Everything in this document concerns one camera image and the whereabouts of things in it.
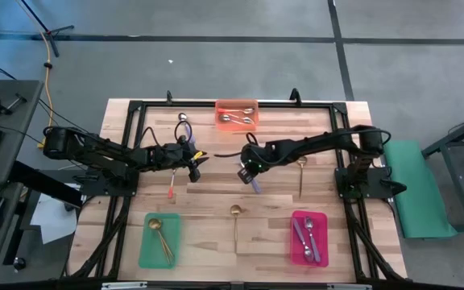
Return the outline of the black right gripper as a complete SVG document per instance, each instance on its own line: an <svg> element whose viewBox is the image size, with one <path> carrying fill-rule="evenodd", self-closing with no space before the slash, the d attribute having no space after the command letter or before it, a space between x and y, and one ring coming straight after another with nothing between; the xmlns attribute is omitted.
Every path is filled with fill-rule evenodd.
<svg viewBox="0 0 464 290"><path fill-rule="evenodd" d="M244 168L238 171L238 177L244 184L251 183L255 178L254 174L266 172L276 165L265 148L254 143L248 143L242 148L240 160Z"/></svg>

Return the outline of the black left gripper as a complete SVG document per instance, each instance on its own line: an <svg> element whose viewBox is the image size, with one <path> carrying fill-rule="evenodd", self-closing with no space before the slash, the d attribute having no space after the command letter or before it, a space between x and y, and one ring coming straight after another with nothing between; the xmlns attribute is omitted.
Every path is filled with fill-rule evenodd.
<svg viewBox="0 0 464 290"><path fill-rule="evenodd" d="M207 152L198 151L194 154L194 150L188 142L166 143L161 147L161 149L163 152L162 165L188 165L188 177L190 181L192 183L196 183L200 179L201 174L198 167L208 160L209 157L207 156Z"/></svg>

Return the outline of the orange plastic bin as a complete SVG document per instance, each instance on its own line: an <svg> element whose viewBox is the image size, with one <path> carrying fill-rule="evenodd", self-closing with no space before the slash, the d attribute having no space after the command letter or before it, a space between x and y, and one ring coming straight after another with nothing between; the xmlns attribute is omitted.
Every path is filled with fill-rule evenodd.
<svg viewBox="0 0 464 290"><path fill-rule="evenodd" d="M254 99L222 99L215 101L215 123L216 127L222 131L255 131L259 123L259 103ZM255 108L253 114L242 114L242 113L218 113L218 108L227 109L245 109ZM232 122L221 122L219 120L220 114L232 114L239 117L249 117L255 123L254 124L237 124Z"/></svg>

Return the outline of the red plastic bin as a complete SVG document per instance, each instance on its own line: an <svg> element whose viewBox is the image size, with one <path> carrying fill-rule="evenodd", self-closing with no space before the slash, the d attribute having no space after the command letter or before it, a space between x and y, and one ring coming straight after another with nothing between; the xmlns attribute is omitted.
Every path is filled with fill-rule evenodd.
<svg viewBox="0 0 464 290"><path fill-rule="evenodd" d="M307 262L304 257L304 247L300 243L296 231L293 228L292 219L295 218L301 228L301 232L304 235L304 239L312 250L312 245L309 239L309 233L305 228L305 217L309 216L313 220L313 234L317 243L317 248L321 256L321 261L316 263L313 256L311 263ZM328 222L327 216L324 213L309 212L297 210L292 213L291 225L290 225L290 251L289 257L292 264L310 267L328 267L329 266L329 253L328 253Z"/></svg>

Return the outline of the green plastic bin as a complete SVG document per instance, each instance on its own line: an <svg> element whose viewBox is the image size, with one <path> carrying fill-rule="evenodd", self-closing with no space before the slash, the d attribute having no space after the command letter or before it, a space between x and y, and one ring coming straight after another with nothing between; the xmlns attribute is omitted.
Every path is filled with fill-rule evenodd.
<svg viewBox="0 0 464 290"><path fill-rule="evenodd" d="M144 218L139 266L173 269L180 249L180 228L178 213L148 213Z"/></svg>

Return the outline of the white paper sheet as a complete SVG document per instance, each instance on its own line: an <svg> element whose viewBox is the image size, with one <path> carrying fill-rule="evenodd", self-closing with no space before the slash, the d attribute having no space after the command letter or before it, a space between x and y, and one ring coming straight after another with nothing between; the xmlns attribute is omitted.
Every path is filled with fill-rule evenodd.
<svg viewBox="0 0 464 290"><path fill-rule="evenodd" d="M76 211L68 211L64 203L41 194L31 216L32 226L38 226L43 244L73 234L77 227Z"/></svg>

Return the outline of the black desk beam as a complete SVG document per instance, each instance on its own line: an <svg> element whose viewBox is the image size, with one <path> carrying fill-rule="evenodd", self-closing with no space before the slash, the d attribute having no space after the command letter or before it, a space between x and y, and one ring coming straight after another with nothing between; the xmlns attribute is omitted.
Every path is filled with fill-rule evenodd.
<svg viewBox="0 0 464 290"><path fill-rule="evenodd" d="M14 162L8 180L19 182L29 189L44 193L73 207L82 206L81 194L78 190L19 161Z"/></svg>

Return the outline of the teal foam mat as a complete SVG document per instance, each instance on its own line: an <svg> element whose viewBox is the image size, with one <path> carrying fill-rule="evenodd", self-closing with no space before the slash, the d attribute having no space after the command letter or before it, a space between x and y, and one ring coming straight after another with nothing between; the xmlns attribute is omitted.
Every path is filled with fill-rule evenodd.
<svg viewBox="0 0 464 290"><path fill-rule="evenodd" d="M384 146L391 180L407 189L395 195L405 238L451 238L458 232L450 224L445 203L417 141L393 140Z"/></svg>

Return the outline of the grey desk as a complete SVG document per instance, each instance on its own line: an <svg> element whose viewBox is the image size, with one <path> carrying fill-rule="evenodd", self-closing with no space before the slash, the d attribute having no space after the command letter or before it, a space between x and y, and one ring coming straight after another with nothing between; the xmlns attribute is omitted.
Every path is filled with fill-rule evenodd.
<svg viewBox="0 0 464 290"><path fill-rule="evenodd" d="M42 81L0 81L0 102L13 106L12 114L0 114L0 197L5 200L0 229L0 253L12 223L22 185L8 183L11 169L26 137L44 83Z"/></svg>

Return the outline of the black tripod stand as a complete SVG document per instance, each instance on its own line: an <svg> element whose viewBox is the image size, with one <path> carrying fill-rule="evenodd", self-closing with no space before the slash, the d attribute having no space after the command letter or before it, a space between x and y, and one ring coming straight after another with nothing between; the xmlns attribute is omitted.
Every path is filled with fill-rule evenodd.
<svg viewBox="0 0 464 290"><path fill-rule="evenodd" d="M40 26L40 31L45 36L45 39L51 44L51 49L55 57L59 57L60 53L58 47L56 45L56 37L62 32L67 30L72 30L75 27L73 25L60 27L57 29L50 30L47 26L43 23L43 21L39 18L39 16L33 11L33 9L26 3L25 0L18 0L18 4L23 6L25 12L30 15L32 19Z"/></svg>

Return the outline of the black metal table frame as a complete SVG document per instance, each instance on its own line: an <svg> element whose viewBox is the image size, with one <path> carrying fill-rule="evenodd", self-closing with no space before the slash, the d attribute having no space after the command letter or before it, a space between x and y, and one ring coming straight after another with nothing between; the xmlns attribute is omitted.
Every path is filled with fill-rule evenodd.
<svg viewBox="0 0 464 290"><path fill-rule="evenodd" d="M176 173L174 197L168 199L172 173L149 172L139 178L125 229L119 280L213 281L213 282L352 282L355 279L344 205L339 198L334 170L346 155L333 151L311 155L304 166L303 192L299 197L300 166L273 168L258 177L262 189L237 176L240 168L235 152L246 141L243 132L217 129L214 105L191 101L161 106L153 103L137 111L128 110L130 101L108 102L101 135L119 142L134 141L135 126L126 120L143 121L154 133L143 137L144 145L172 141L182 132L176 120L185 113L196 136L197 147L209 159L201 165L201 178L192 183L185 170ZM234 253L232 205L239 205L238 248ZM292 264L289 257L290 225L294 211L321 212L328 220L328 267ZM180 249L173 269L139 266L144 218L148 213L178 213L181 218Z"/></svg>

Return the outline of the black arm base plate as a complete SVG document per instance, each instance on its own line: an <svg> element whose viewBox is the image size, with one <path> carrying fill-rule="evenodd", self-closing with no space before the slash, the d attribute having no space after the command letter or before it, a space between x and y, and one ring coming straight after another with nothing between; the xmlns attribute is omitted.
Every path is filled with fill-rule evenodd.
<svg viewBox="0 0 464 290"><path fill-rule="evenodd" d="M344 199L388 199L408 188L405 184L391 180L386 168L368 168L361 173L354 173L348 168L337 168L334 177L338 196Z"/></svg>
<svg viewBox="0 0 464 290"><path fill-rule="evenodd" d="M72 177L81 184L86 196L132 197L136 194L139 172L127 169L124 175L116 175L108 170L87 170Z"/></svg>

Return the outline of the silver metal bracket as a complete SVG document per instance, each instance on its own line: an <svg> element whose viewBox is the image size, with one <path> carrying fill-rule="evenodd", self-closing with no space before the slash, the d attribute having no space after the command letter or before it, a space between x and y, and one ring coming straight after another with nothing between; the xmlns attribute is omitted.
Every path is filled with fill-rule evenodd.
<svg viewBox="0 0 464 290"><path fill-rule="evenodd" d="M144 290L146 288L147 282L142 281L109 282L101 285L101 290Z"/></svg>
<svg viewBox="0 0 464 290"><path fill-rule="evenodd" d="M326 290L372 290L372 286L369 284L327 284Z"/></svg>

